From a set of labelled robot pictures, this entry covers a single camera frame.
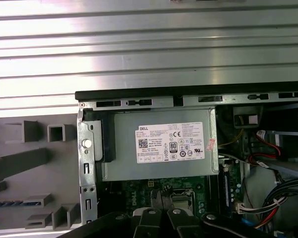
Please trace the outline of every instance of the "white connector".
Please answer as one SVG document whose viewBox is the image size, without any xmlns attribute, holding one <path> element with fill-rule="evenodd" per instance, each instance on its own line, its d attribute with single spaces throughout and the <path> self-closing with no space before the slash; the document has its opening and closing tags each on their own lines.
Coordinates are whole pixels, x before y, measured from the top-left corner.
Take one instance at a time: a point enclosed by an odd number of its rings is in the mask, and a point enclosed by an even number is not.
<svg viewBox="0 0 298 238">
<path fill-rule="evenodd" d="M 245 213 L 241 210 L 241 207 L 245 207 L 244 203 L 241 202 L 241 201 L 235 200 L 234 210 L 235 210 L 235 212 L 237 212 L 237 214 L 244 214 Z"/>
</svg>

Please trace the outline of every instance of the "ce mark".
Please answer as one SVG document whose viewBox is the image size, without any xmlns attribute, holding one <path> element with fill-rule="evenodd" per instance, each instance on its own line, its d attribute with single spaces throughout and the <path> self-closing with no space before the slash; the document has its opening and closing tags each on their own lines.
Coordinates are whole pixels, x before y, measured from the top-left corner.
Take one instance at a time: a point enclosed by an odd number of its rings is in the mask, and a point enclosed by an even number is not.
<svg viewBox="0 0 298 238">
<path fill-rule="evenodd" d="M 170 133 L 169 136 L 170 136 L 170 137 L 173 137 L 173 136 L 174 136 L 174 137 L 181 137 L 181 135 L 180 135 L 180 131 L 179 131 L 179 132 Z"/>
</svg>

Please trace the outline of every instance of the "motherboard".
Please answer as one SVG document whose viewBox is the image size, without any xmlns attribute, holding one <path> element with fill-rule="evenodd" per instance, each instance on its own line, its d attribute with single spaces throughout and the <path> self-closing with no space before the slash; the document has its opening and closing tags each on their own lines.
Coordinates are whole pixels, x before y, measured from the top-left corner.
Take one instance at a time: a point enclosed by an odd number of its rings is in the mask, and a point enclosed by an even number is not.
<svg viewBox="0 0 298 238">
<path fill-rule="evenodd" d="M 231 160 L 228 166 L 227 183 L 225 186 L 228 193 L 220 194 L 221 200 L 227 205 L 226 215 L 231 216 L 235 200 L 242 201 L 242 186 L 240 176 L 240 164 Z M 209 202 L 210 185 L 208 176 L 184 177 L 184 178 L 159 178 L 104 182 L 105 193 L 100 198 L 101 206 L 106 208 L 103 212 L 123 211 L 132 216 L 137 208 L 151 207 L 150 195 L 153 190 L 166 188 L 171 189 L 171 200 L 175 208 L 186 208 L 200 218 L 204 213 L 214 211 Z M 218 175 L 219 182 L 223 181 L 223 173 Z"/>
<path fill-rule="evenodd" d="M 126 211 L 130 215 L 140 207 L 150 207 L 150 193 L 154 189 L 172 188 L 174 207 L 187 208 L 200 217 L 206 212 L 206 177 L 162 178 L 123 181 Z"/>
</svg>

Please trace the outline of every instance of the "metal panel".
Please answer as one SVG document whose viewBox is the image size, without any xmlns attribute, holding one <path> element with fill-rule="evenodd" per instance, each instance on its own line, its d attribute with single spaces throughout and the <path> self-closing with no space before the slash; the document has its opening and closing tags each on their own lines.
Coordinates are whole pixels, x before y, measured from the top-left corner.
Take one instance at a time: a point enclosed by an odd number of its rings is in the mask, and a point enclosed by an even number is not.
<svg viewBox="0 0 298 238">
<path fill-rule="evenodd" d="M 205 159 L 137 163 L 135 131 L 141 125 L 203 122 L 204 146 L 216 139 L 214 109 L 160 109 L 115 115 L 116 159 L 103 164 L 103 180 L 178 178 L 218 174 L 217 148 L 205 150 Z"/>
<path fill-rule="evenodd" d="M 75 91 L 282 81 L 298 0 L 0 1 L 0 117 L 76 113 Z"/>
</svg>

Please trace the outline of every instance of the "qr code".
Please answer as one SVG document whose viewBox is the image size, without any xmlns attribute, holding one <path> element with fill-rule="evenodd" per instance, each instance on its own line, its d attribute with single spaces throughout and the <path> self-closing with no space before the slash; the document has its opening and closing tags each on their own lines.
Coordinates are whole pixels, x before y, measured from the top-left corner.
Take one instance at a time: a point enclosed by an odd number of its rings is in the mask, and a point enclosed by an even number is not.
<svg viewBox="0 0 298 238">
<path fill-rule="evenodd" d="M 138 140 L 139 148 L 148 148 L 148 139 Z"/>
</svg>

